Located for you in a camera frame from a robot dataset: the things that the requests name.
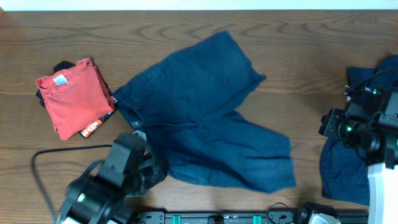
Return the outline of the navy blue shorts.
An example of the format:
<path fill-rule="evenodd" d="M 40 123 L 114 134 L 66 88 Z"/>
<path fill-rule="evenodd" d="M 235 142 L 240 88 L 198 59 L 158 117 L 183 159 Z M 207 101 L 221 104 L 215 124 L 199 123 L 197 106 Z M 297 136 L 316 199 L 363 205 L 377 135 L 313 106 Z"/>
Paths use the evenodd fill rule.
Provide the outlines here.
<path fill-rule="evenodd" d="M 296 185 L 290 140 L 236 110 L 264 79 L 223 31 L 170 54 L 114 97 L 124 119 L 168 161 L 169 176 L 270 194 Z"/>

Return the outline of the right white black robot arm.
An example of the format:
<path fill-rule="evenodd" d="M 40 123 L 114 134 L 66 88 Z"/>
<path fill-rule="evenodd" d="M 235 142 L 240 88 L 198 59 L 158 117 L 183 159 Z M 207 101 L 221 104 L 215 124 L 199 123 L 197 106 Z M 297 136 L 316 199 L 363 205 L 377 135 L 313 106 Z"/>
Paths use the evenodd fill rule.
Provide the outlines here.
<path fill-rule="evenodd" d="M 331 109 L 319 133 L 355 150 L 367 167 L 370 224 L 397 223 L 397 129 L 381 123 L 382 111 Z"/>

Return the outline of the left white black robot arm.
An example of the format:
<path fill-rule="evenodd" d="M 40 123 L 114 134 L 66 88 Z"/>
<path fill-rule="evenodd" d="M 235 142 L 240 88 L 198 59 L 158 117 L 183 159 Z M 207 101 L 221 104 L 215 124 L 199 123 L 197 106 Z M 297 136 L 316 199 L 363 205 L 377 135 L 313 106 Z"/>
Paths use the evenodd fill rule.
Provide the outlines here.
<path fill-rule="evenodd" d="M 139 149 L 112 149 L 66 189 L 57 223 L 137 223 L 139 214 L 125 203 L 162 182 L 167 161 Z"/>

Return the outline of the navy blue garment pile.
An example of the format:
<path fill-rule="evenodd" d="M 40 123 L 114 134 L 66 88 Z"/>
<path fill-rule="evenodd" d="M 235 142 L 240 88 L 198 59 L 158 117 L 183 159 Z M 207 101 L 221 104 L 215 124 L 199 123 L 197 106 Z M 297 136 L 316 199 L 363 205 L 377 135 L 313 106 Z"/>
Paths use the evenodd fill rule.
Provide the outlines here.
<path fill-rule="evenodd" d="M 395 67 L 397 54 L 386 57 L 376 68 L 348 67 L 346 74 L 349 84 L 356 86 L 377 72 Z M 397 70 L 375 78 L 370 88 L 379 85 L 397 87 Z M 326 141 L 320 156 L 323 197 L 369 206 L 368 167 L 360 157 L 365 157 L 365 150 L 345 146 L 333 139 Z"/>

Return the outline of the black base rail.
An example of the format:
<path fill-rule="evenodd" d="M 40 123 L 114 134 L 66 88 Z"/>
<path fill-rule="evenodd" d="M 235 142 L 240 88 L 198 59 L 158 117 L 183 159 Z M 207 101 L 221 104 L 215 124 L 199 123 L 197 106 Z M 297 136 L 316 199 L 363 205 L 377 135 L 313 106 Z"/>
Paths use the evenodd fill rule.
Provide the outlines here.
<path fill-rule="evenodd" d="M 290 224 L 341 223 L 366 224 L 368 213 L 360 210 L 336 210 L 326 205 L 307 202 L 300 209 L 277 202 L 265 212 L 192 213 L 145 212 L 138 224 Z"/>

